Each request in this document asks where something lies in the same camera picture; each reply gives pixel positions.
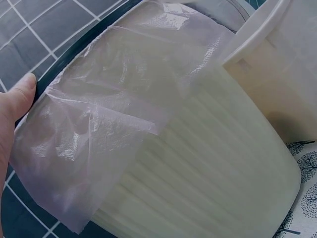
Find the gray tiled fabric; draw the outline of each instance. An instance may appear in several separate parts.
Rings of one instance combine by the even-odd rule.
[[[266,0],[246,0],[254,9],[258,9]]]
[[[0,78],[7,89],[47,55],[48,51],[28,28],[18,34],[0,51]]]
[[[37,216],[47,227],[52,227],[57,219],[46,212],[43,208],[38,206],[35,201],[30,197],[29,193],[21,184],[18,176],[15,174],[9,182],[10,187],[15,194],[21,199],[24,204],[28,204],[28,208]]]
[[[89,222],[80,235],[71,232],[63,224],[59,224],[55,228],[54,233],[59,238],[116,238],[93,222]]]
[[[10,176],[10,174],[12,173],[12,171],[13,171],[13,168],[12,168],[11,165],[9,165],[9,166],[8,166],[8,169],[7,169],[7,171],[6,171],[5,180],[8,179],[8,177]]]
[[[7,2],[7,0],[0,0],[0,16],[2,16],[9,8],[10,4]]]
[[[8,42],[25,24],[13,9],[0,18],[0,48]]]
[[[6,214],[1,223],[7,238],[41,238],[47,232],[35,217],[25,210],[9,188],[5,188],[2,194],[1,213]]]
[[[32,23],[31,27],[53,50],[92,19],[72,0],[64,0]]]
[[[48,57],[43,63],[41,63],[34,71],[33,73],[36,76],[36,79],[39,80],[45,71],[55,62],[55,59],[50,56]]]
[[[95,15],[101,14],[107,8],[118,2],[118,0],[78,0]]]
[[[104,19],[106,16],[108,16],[114,9],[118,8],[119,6],[121,6],[123,3],[125,3],[125,0],[121,0],[118,1],[117,3],[115,3],[114,5],[112,5],[113,7],[111,8],[107,8],[106,12],[103,11],[103,14],[100,16],[100,19]]]
[[[60,57],[69,47],[71,47],[76,41],[78,41],[85,33],[87,33],[91,28],[93,28],[98,21],[93,21],[89,26],[85,29],[77,33],[73,38],[67,41],[64,45],[62,45],[59,49],[57,49],[54,53],[57,57]]]
[[[15,7],[30,22],[56,2],[57,0],[21,0]]]

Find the bin rim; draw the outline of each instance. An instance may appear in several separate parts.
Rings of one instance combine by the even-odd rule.
[[[292,0],[267,0],[241,27],[219,60],[226,67],[253,51],[283,18]]]

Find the hand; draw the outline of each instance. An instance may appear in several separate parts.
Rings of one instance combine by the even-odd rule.
[[[9,92],[0,93],[0,192],[2,195],[14,138],[14,123],[26,114],[34,100],[36,79],[26,74]]]

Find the white grid line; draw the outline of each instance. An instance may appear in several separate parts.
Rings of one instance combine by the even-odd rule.
[[[98,15],[98,17],[101,17],[103,14],[107,13],[108,11],[110,11],[114,6],[118,5],[118,3],[123,2],[122,4],[118,5],[117,8],[114,8],[110,13],[112,13],[113,11],[117,10],[119,7],[121,7],[122,5],[124,5],[126,2],[128,2],[130,0],[126,0],[126,1],[118,1],[115,4],[113,4],[112,6],[110,6],[109,8],[107,8],[105,11],[103,11],[102,13],[100,13]],[[91,20],[90,22],[88,22],[86,25],[84,25],[83,27],[81,27],[80,29],[78,29],[77,31],[75,31],[71,36],[69,36],[66,40],[64,40],[62,43],[60,43],[55,49],[53,49],[53,52],[56,52],[60,47],[62,47],[64,44],[66,44],[69,40],[71,40],[74,36],[76,36],[79,32],[81,32],[82,30],[84,30],[87,26],[89,26],[91,23],[93,23],[95,20]]]
[[[10,175],[9,175],[9,177],[6,179],[6,183],[7,184],[9,184],[9,182],[10,182],[10,180],[12,179],[12,177],[15,175],[15,171],[13,170],[11,173],[10,173]]]
[[[54,61],[54,62],[48,67],[48,69],[45,70],[45,72],[41,75],[41,77],[38,79],[38,81],[40,81],[40,80],[43,78],[43,76],[50,70],[50,68],[52,67],[52,65],[53,65],[55,62],[56,62],[56,61]]]
[[[121,7],[122,5],[124,5],[124,4],[125,4],[126,2],[128,2],[128,1],[130,1],[130,0],[126,0],[126,1],[120,0],[120,1],[117,1],[116,3],[114,3],[113,5],[111,5],[110,7],[108,7],[106,10],[104,10],[102,13],[100,13],[100,14],[98,15],[98,17],[101,17],[102,15],[104,15],[105,13],[107,13],[108,11],[109,11],[109,14],[112,13],[113,11],[117,10],[119,7]]]
[[[38,36],[38,34],[32,29],[32,27],[29,25],[29,23],[26,22],[24,17],[17,11],[15,6],[11,3],[11,0],[7,0],[8,3],[11,5],[13,10],[18,14],[18,16],[21,18],[21,20],[24,22],[24,24],[29,28],[29,30],[33,33],[33,35],[41,42],[41,44],[44,46],[44,48],[50,53],[51,56],[53,56],[55,59],[57,59],[57,56],[50,50],[50,48],[45,44],[45,42]]]
[[[7,90],[6,86],[4,85],[4,83],[2,82],[1,78],[0,78],[0,85],[3,88],[4,92],[6,93],[8,90]]]
[[[22,206],[29,212],[31,213],[31,215],[43,226],[45,227],[48,231],[50,230],[31,210],[30,208],[27,207],[27,205],[25,205],[25,203],[19,198],[18,195],[16,195],[16,193],[13,191],[13,189],[9,186],[9,184],[7,182],[4,182],[4,184],[6,185],[6,187],[12,192],[12,194],[16,197],[16,199],[18,199],[18,201],[22,204]]]
[[[52,9],[54,6],[56,6],[58,3],[60,3],[63,0],[59,0],[57,2],[55,2],[52,6],[50,6],[49,8],[47,8],[46,10],[44,10],[40,15],[38,15],[37,17],[35,17],[32,21],[30,21],[29,25],[31,25],[33,22],[35,22],[37,19],[39,19],[41,16],[43,16],[43,14],[45,14],[46,12],[48,12],[50,9]],[[0,51],[6,47],[8,44],[10,44],[10,42],[18,35],[20,34],[23,30],[25,30],[25,28],[27,28],[27,26],[24,26],[21,30],[19,30],[17,33],[15,33],[7,42],[5,42],[1,47],[0,47]]]
[[[0,18],[3,17],[8,11],[10,11],[12,8],[11,6],[9,7],[8,10],[6,10],[2,15],[0,15]]]
[[[48,237],[50,234],[52,234],[53,236],[57,237],[57,236],[53,233],[53,231],[54,231],[54,229],[55,229],[59,224],[60,224],[59,221],[56,222],[56,223],[54,224],[54,226],[52,226],[52,227],[48,230],[48,232],[46,232],[46,234],[45,234],[42,238],[46,238],[46,237]]]
[[[27,26],[24,26],[21,30],[19,30],[17,33],[15,33],[7,42],[5,42],[1,47],[0,47],[0,51],[6,47],[8,44],[10,44],[10,42],[18,35],[20,34],[24,29],[26,29]]]
[[[60,43],[54,50],[53,52],[57,51],[60,47],[62,47],[64,44],[66,44],[69,40],[71,40],[71,38],[73,38],[74,36],[76,36],[79,32],[81,32],[82,30],[84,30],[87,26],[89,26],[91,23],[93,23],[95,21],[95,19],[91,20],[90,22],[88,22],[86,25],[84,25],[83,27],[81,27],[79,30],[75,31],[73,34],[71,34],[70,37],[68,37],[66,40],[64,40],[62,43]]]
[[[45,56],[40,62],[38,62],[28,73],[32,73],[37,67],[39,67],[44,61],[46,61],[51,55]]]
[[[100,18],[97,17],[92,11],[90,11],[88,8],[86,8],[84,5],[82,5],[79,1],[73,0],[77,5],[79,5],[82,9],[84,9],[86,12],[88,12],[91,16],[94,17],[95,20],[100,21]]]
[[[49,8],[46,8],[46,10],[42,11],[42,13],[40,15],[38,15],[32,21],[30,21],[29,25],[31,25],[33,22],[35,22],[37,19],[39,19],[41,16],[43,16],[45,13],[47,13],[49,10],[51,10],[53,7],[55,7],[57,4],[59,4],[61,1],[63,1],[63,0],[58,0],[52,6],[50,6]]]

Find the white trash can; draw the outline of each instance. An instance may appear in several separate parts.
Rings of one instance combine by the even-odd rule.
[[[91,219],[118,238],[271,238],[300,171],[214,64],[226,30],[143,1],[99,35],[16,131],[11,163],[35,201],[76,232]]]
[[[221,57],[285,142],[317,138],[316,41],[316,0],[267,0]]]

